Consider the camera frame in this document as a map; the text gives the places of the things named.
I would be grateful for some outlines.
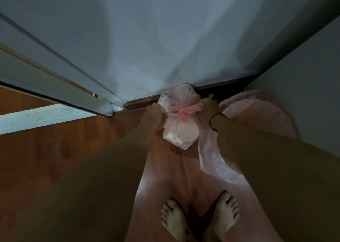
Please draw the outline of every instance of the hand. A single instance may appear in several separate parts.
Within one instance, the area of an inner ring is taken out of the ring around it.
[[[147,125],[153,131],[160,130],[163,128],[165,123],[165,109],[158,103],[153,103],[149,105],[142,116],[140,124]]]
[[[202,122],[204,126],[209,126],[210,118],[218,112],[221,112],[217,101],[211,99],[210,97],[201,100],[203,104],[203,110],[197,113],[198,119]]]

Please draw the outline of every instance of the toe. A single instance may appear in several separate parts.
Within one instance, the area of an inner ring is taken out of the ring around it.
[[[171,208],[169,207],[169,205],[168,205],[167,203],[164,203],[164,204],[163,204],[163,209],[164,209],[164,210],[167,210],[168,212],[171,211]]]
[[[162,210],[160,210],[160,212],[161,212],[161,213],[163,213],[163,214],[164,214],[164,215],[166,215],[166,216],[168,216],[168,215],[169,215],[168,211],[167,211],[167,210],[165,210],[165,209],[163,209],[163,208],[162,208]]]
[[[235,213],[234,214],[234,221],[237,221],[239,217],[240,217],[240,213],[239,212]]]
[[[240,209],[238,207],[235,207],[232,211],[232,213],[237,213]]]
[[[161,217],[162,217],[162,220],[165,220],[165,221],[167,221],[167,219],[168,219],[168,216],[165,215],[165,214],[162,214]]]
[[[172,199],[170,199],[170,200],[168,201],[168,205],[169,205],[170,208],[172,208],[172,209],[178,208],[177,203],[176,203],[174,200],[172,200]]]
[[[236,202],[236,198],[235,197],[230,197],[230,199],[227,202],[227,206],[231,207],[231,205]]]
[[[224,201],[227,201],[229,200],[229,198],[231,197],[232,195],[228,192],[228,191],[224,191],[221,195],[221,198],[224,200]]]
[[[238,206],[238,202],[233,202],[233,204],[231,205],[231,208],[234,209],[236,206]]]
[[[162,223],[163,227],[167,228],[167,223],[166,223],[165,220],[161,220],[161,223]]]

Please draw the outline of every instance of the door frame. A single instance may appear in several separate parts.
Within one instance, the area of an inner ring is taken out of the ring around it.
[[[0,85],[96,115],[111,116],[113,112],[122,109],[2,49]]]

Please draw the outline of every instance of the trash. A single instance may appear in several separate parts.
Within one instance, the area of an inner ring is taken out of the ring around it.
[[[197,111],[203,109],[201,97],[191,85],[183,84],[163,92],[158,100],[168,114],[164,124],[163,138],[187,149],[200,136],[200,124]]]

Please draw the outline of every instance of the bare foot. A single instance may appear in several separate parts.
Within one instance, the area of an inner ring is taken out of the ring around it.
[[[182,210],[174,200],[170,199],[167,203],[164,203],[160,212],[162,213],[163,227],[179,242],[197,242],[188,228]]]
[[[219,201],[217,202],[213,219],[207,228],[204,237],[218,237],[220,241],[223,241],[225,233],[236,223],[240,217],[240,213],[238,211],[239,208],[236,198],[227,191],[223,192]]]

